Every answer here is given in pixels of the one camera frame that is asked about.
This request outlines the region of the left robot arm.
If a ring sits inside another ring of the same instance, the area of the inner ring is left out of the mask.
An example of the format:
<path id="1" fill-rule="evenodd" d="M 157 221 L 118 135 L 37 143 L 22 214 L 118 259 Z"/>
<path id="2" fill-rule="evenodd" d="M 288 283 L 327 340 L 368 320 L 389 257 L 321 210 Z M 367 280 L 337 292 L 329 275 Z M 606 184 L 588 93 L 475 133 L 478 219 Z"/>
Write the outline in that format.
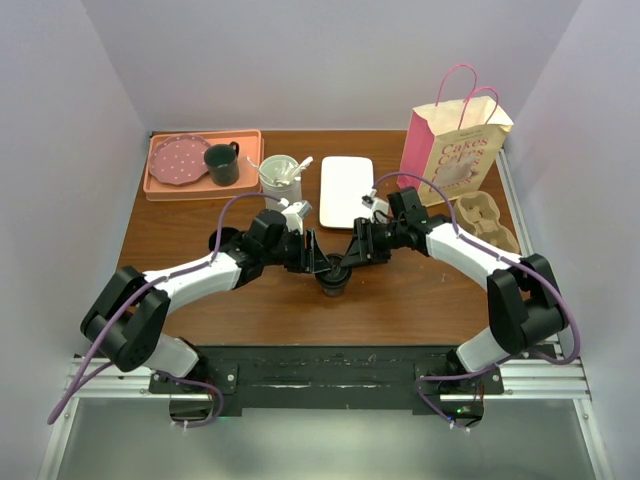
<path id="1" fill-rule="evenodd" d="M 164 334 L 176 310 L 204 297 L 232 291 L 262 275 L 268 266 L 301 274 L 331 269 L 313 230 L 293 209 L 265 209 L 240 231 L 231 227 L 211 237 L 210 254 L 176 267 L 142 273 L 123 267 L 109 280 L 81 322 L 81 333 L 123 372 L 145 366 L 171 376 L 185 392 L 207 380 L 204 357 L 189 342 Z"/>

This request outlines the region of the pink cakes paper bag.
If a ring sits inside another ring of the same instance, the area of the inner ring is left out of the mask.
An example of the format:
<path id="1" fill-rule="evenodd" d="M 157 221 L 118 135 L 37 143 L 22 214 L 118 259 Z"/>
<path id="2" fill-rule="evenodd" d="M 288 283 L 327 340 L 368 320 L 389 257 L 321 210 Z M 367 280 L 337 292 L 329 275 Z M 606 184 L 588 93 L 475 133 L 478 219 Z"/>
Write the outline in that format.
<path id="1" fill-rule="evenodd" d="M 513 121 L 497 91 L 475 84 L 463 99 L 436 101 L 412 110 L 397 177 L 414 187 L 423 204 L 440 204 L 480 189 Z"/>

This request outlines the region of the black coffee lid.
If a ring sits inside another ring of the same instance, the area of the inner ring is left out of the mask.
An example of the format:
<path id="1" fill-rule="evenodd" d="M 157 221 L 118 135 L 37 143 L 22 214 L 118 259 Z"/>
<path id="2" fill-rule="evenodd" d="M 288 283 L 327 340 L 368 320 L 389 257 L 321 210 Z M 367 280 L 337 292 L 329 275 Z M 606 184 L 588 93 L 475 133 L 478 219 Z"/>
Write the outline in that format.
<path id="1" fill-rule="evenodd" d="M 341 261 L 343 259 L 342 255 L 331 253 L 327 255 L 327 259 L 331 265 L 331 269 L 319 273 L 320 279 L 330 283 L 339 283 L 347 281 L 350 278 L 352 269 L 341 265 Z"/>

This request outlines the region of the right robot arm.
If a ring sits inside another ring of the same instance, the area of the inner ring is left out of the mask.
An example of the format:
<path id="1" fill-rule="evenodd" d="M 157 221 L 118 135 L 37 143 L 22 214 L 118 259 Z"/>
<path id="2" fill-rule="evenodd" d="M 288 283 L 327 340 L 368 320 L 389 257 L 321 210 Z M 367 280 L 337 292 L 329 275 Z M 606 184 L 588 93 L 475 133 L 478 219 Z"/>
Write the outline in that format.
<path id="1" fill-rule="evenodd" d="M 481 372 L 572 326 L 544 257 L 492 246 L 464 232 L 453 214 L 430 215 L 413 187 L 386 199 L 371 191 L 362 204 L 364 214 L 354 221 L 342 267 L 386 263 L 393 250 L 408 248 L 455 268 L 487 294 L 488 327 L 456 347 L 454 362 L 445 369 L 452 390 L 469 392 Z"/>

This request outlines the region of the dark brown coffee cup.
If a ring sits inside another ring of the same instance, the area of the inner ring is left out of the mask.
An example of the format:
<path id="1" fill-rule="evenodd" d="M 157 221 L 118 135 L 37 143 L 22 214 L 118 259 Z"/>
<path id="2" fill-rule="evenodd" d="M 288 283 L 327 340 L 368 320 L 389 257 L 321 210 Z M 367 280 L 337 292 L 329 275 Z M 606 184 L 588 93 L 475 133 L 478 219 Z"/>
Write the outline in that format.
<path id="1" fill-rule="evenodd" d="M 329 280 L 326 278 L 317 278 L 325 295 L 329 297 L 338 297 L 344 294 L 348 280 Z"/>

